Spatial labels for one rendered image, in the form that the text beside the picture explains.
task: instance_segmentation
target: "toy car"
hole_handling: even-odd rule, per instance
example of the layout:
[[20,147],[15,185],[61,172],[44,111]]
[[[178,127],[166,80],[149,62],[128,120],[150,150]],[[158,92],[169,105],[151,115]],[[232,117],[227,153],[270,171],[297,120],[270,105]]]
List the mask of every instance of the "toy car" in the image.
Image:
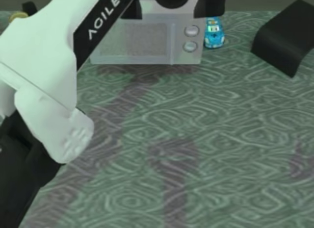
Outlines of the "toy car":
[[206,19],[204,46],[206,48],[219,48],[225,42],[225,34],[218,17]]

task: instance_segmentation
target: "microwave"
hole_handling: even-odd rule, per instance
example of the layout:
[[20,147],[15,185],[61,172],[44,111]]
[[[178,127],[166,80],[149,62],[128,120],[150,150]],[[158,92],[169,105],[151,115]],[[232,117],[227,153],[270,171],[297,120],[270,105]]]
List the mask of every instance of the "microwave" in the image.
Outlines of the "microwave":
[[142,19],[119,19],[91,54],[91,64],[199,64],[206,19],[194,18],[196,3],[167,9],[140,0]]

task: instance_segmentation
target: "yellow object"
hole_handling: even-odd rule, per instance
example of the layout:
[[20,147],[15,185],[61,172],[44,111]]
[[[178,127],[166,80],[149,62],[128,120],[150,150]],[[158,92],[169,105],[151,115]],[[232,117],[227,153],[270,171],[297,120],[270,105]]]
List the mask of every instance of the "yellow object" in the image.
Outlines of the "yellow object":
[[28,14],[25,12],[15,12],[9,17],[9,23],[11,23],[15,18],[27,18]]

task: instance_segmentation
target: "table surface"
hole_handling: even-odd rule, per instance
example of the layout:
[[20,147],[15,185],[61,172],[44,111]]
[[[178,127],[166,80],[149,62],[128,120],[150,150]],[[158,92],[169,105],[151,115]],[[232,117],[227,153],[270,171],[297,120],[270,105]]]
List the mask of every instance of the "table surface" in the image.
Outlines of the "table surface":
[[312,228],[314,55],[291,79],[250,53],[275,14],[227,12],[201,65],[86,64],[94,139],[21,227]]

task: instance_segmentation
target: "blue toy car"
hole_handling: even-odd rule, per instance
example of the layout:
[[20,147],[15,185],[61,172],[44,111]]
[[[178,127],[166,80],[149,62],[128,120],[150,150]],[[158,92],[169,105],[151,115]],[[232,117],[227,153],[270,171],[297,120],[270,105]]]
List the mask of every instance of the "blue toy car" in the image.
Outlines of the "blue toy car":
[[206,19],[204,46],[206,48],[219,48],[225,42],[225,34],[218,17]]

